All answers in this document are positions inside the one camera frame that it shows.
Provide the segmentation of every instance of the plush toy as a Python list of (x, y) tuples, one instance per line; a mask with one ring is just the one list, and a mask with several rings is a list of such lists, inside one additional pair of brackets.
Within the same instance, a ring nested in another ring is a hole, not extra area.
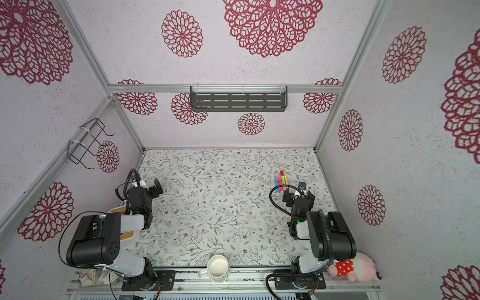
[(331, 276), (346, 275), (349, 281), (369, 282), (382, 279), (375, 269), (373, 260), (360, 252), (352, 259), (331, 265), (327, 271)]

